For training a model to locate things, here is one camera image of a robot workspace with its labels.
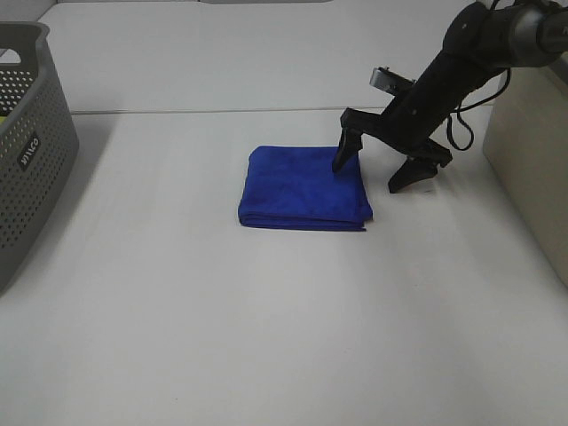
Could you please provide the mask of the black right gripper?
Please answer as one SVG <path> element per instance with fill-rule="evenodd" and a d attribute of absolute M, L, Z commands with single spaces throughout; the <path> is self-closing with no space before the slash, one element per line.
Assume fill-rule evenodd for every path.
<path fill-rule="evenodd" d="M 347 108 L 332 162 L 339 172 L 362 149 L 362 135 L 378 138 L 402 154 L 419 154 L 431 133 L 473 91 L 488 81 L 486 69 L 454 55 L 440 53 L 408 91 L 402 91 L 381 114 Z M 407 157 L 388 182 L 390 193 L 438 174 L 428 159 Z"/>

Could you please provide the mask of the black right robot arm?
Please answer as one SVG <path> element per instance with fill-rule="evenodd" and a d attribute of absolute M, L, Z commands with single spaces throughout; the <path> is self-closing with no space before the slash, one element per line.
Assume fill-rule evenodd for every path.
<path fill-rule="evenodd" d="M 556 2 L 515 1 L 502 9 L 479 1 L 468 5 L 417 80 L 386 67 L 373 71 L 371 85 L 393 98 L 380 114 L 344 110 L 333 172 L 361 150 L 368 135 L 406 156 L 388 183 L 391 193 L 435 177 L 453 156 L 430 136 L 460 116 L 471 92 L 514 68 L 548 66 L 566 51 L 567 10 Z"/>

